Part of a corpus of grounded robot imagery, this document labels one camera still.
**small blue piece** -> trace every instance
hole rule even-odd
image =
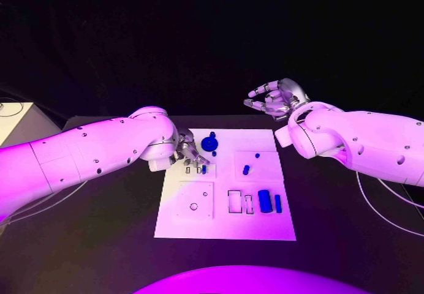
[[[247,176],[249,173],[249,166],[245,165],[245,168],[242,169],[242,174]]]
[[[280,195],[275,195],[275,211],[277,211],[277,213],[283,212]]]
[[[216,150],[218,141],[215,139],[215,133],[213,132],[211,132],[209,137],[203,138],[200,145],[202,145],[202,149],[205,151],[208,151],[208,152],[212,152],[212,151]]]
[[[261,212],[270,213],[273,211],[271,197],[268,190],[258,191],[258,204],[261,206]]]

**white cable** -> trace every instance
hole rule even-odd
[[[381,180],[381,179],[378,179],[379,180],[379,182],[382,183],[382,186],[407,202],[407,203],[410,203],[410,204],[412,204],[414,206],[417,206],[417,207],[421,207],[421,208],[424,208],[424,205],[420,205],[420,204],[417,204],[415,202],[412,202],[412,201],[410,201],[408,199],[405,199],[389,187],[388,187],[388,185],[387,185],[387,183]]]
[[[82,188],[82,186],[85,185],[85,183],[87,183],[87,181],[79,185],[79,187],[74,190],[74,192],[63,198],[63,199],[61,199],[55,204],[52,204],[50,206],[48,206],[46,208],[43,208],[42,210],[39,210],[39,211],[36,211],[35,213],[30,213],[27,216],[23,216],[23,217],[20,217],[20,218],[17,218],[17,219],[13,219],[13,220],[10,220],[9,222],[4,222],[4,223],[1,223],[0,222],[0,226],[1,225],[9,225],[9,224],[12,224],[13,222],[17,222],[17,221],[20,221],[22,219],[26,219],[27,217],[30,217],[30,216],[35,216],[36,214],[39,214],[39,213],[42,213],[43,211],[46,211],[49,208],[52,208],[53,206],[56,206],[66,198],[69,198],[72,195],[74,195],[74,193]]]
[[[16,215],[19,215],[20,213],[25,213],[25,211],[30,210],[32,208],[35,208],[39,204],[42,204],[45,201],[48,201],[61,191],[52,193],[48,197],[45,197],[37,203],[35,203],[33,205],[30,205],[26,209],[16,211],[16,213],[13,213],[12,215],[9,215],[9,217],[13,217]]]
[[[382,216],[382,214],[376,211],[376,209],[374,208],[374,206],[372,206],[372,204],[369,203],[368,198],[366,198],[366,196],[365,196],[363,189],[362,189],[362,185],[361,185],[361,180],[359,180],[359,174],[358,174],[358,171],[356,171],[356,179],[358,179],[358,185],[359,185],[359,188],[361,188],[361,192],[362,192],[362,196],[363,196],[363,198],[365,198],[365,201],[366,201],[369,207],[372,208],[372,210],[375,211],[375,213],[379,215],[379,217],[381,217],[381,218],[382,218],[382,219],[384,219],[391,225],[394,225],[397,228],[399,228],[401,230],[407,231],[407,232],[411,233],[411,234],[415,234],[415,235],[424,237],[424,234],[420,234],[420,233],[417,233],[417,232],[414,232],[414,231],[410,231],[408,229],[402,228],[399,225],[397,225],[395,223],[392,223],[392,222],[391,222],[391,221]]]

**black background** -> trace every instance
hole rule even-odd
[[[59,124],[74,115],[252,114],[294,79],[345,111],[423,119],[418,5],[339,1],[1,1],[1,79]]]

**robotic hand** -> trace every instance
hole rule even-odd
[[[350,170],[387,181],[424,186],[424,125],[404,116],[345,112],[312,102],[288,78],[264,84],[248,96],[271,91],[265,103],[244,104],[287,125],[275,131],[280,145],[293,144],[304,158],[333,157]]]
[[[127,118],[81,126],[49,138],[0,149],[0,223],[29,202],[130,165],[150,170],[209,164],[193,133],[177,130],[164,109],[144,107]]]

